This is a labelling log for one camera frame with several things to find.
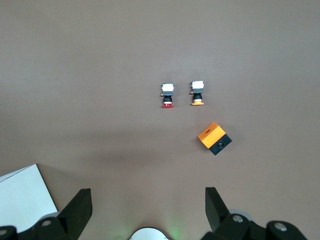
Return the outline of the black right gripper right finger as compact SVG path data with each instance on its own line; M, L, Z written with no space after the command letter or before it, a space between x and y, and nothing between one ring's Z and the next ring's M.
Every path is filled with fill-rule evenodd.
M266 227L240 213L230 213L215 187L205 189L205 213L211 231L203 240L306 240L304 234L293 224L273 220Z

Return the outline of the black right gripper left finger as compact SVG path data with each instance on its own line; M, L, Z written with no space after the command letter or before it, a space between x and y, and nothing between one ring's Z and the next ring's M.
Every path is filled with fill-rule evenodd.
M2 240L77 240L93 213L91 189L83 188L57 215L45 217L18 233L12 225L0 227Z

